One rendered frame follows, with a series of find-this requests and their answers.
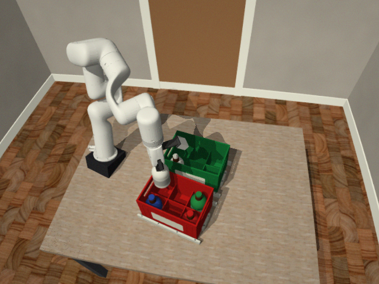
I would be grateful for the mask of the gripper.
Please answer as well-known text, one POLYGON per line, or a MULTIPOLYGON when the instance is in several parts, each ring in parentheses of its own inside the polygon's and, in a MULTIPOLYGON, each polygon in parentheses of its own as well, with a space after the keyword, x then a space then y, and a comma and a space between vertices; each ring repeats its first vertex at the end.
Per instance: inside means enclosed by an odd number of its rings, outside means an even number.
POLYGON ((157 172, 164 170, 163 164, 165 163, 165 158, 163 154, 162 144, 157 147, 147 147, 144 145, 148 149, 152 166, 156 168, 157 172))

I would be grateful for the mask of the red plastic bottle crate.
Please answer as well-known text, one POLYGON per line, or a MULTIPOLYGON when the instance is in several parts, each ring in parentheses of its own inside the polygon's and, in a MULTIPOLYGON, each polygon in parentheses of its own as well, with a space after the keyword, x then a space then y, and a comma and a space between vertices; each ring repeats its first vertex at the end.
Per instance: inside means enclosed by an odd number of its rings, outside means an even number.
POLYGON ((151 183, 152 185, 146 195, 144 196, 143 194, 141 213, 145 217, 197 239, 212 207, 214 188, 170 171, 169 174, 171 182, 166 188, 157 188, 154 182, 152 183, 153 179, 149 182, 144 194, 151 183), (202 212, 191 209, 191 197, 198 191, 203 193, 207 198, 202 212), (146 200, 150 194, 154 194, 161 199, 163 205, 161 210, 146 204, 146 200), (182 219, 184 213, 189 210, 198 214, 199 218, 196 224, 182 219))

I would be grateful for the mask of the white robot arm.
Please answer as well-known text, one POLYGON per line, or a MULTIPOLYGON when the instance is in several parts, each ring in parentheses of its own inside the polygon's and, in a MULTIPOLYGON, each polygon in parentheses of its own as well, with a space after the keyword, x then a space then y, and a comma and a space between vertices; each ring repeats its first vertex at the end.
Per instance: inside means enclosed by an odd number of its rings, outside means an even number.
POLYGON ((160 113, 153 97, 141 93, 123 101, 121 85, 130 76, 130 68, 113 41, 106 38, 75 41, 67 45, 66 52, 71 63, 82 67, 88 96, 93 100, 100 99, 88 106, 95 142, 88 148, 94 152, 96 160, 108 162, 118 154, 112 125, 107 121, 113 116, 121 125, 137 120, 145 146, 162 144, 160 113))

